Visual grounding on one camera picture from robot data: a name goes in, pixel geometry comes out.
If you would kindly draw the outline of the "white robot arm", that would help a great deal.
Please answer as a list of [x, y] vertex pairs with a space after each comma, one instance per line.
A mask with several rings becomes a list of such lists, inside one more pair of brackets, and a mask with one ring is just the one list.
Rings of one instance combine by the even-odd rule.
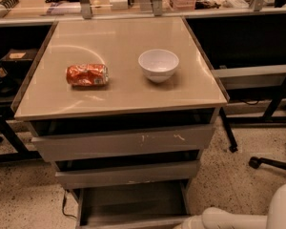
[[286, 184], [276, 190], [266, 216], [232, 214], [210, 207], [174, 229], [286, 229]]

